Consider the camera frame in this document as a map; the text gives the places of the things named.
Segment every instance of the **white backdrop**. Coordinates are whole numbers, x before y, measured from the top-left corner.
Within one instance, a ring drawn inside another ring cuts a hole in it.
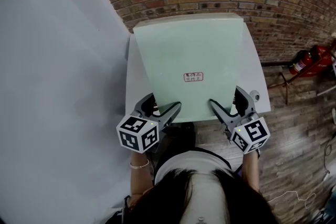
[[[0,0],[0,216],[100,223],[129,193],[129,32],[108,0]]]

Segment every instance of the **black hair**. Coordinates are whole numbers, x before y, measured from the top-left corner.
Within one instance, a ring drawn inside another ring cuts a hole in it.
[[[125,214],[124,224],[180,223],[192,195],[189,183],[194,173],[193,170],[180,169],[168,172],[159,183],[130,206]],[[231,224],[254,222],[254,218],[259,224],[278,223],[262,195],[239,176],[220,169],[213,171],[213,174],[225,193]]]

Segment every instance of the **red object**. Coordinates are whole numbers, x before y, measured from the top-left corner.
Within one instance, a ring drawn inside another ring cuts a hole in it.
[[[325,52],[326,47],[315,45],[310,50],[310,54],[312,56],[313,61],[317,61],[321,58],[322,54]],[[319,62],[319,64],[309,70],[306,74],[302,75],[302,77],[313,77],[318,73],[322,72],[328,66],[332,65],[332,60],[330,54],[323,57],[323,59]]]
[[[307,65],[310,65],[312,62],[311,54],[307,50],[302,50],[296,56],[295,63],[289,67],[289,71],[291,74],[296,75],[300,70]]]

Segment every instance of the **person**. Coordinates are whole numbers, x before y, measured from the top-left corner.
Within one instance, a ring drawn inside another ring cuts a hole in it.
[[[123,223],[278,223],[259,193],[256,151],[244,155],[240,176],[222,157],[195,147],[193,124],[179,130],[158,161],[154,184],[146,154],[132,153]]]

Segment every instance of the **white shirt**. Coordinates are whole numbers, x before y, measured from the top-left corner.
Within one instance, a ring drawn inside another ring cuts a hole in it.
[[[212,174],[215,169],[229,169],[221,159],[199,151],[178,154],[160,167],[155,183],[173,169],[196,170],[189,185],[189,188],[192,188],[191,200],[180,224],[197,224],[201,217],[208,224],[229,223],[224,191],[217,177]]]

